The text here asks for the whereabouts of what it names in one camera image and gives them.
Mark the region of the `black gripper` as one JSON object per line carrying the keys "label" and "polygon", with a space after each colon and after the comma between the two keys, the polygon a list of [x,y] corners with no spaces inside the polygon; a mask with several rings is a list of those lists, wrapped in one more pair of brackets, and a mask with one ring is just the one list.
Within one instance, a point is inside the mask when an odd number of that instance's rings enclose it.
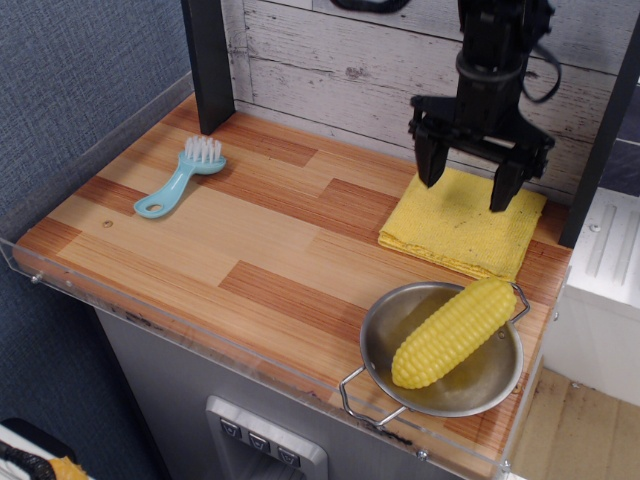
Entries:
{"label": "black gripper", "polygon": [[515,55],[503,66],[474,64],[463,52],[454,97],[411,98],[409,133],[418,175],[433,187],[444,173],[449,149],[500,164],[494,175],[490,210],[505,211],[525,181],[540,178],[555,140],[522,116],[527,57]]}

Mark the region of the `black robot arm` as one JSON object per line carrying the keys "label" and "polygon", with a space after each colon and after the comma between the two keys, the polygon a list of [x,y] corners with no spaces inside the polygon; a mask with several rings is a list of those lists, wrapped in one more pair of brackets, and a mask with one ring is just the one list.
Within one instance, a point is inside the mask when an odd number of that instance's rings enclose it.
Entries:
{"label": "black robot arm", "polygon": [[530,54],[556,61],[538,44],[555,10],[546,1],[461,1],[458,8],[463,44],[456,95],[411,100],[418,176],[434,186],[451,149],[494,162],[490,209],[502,212],[524,182],[544,174],[555,145],[519,109]]}

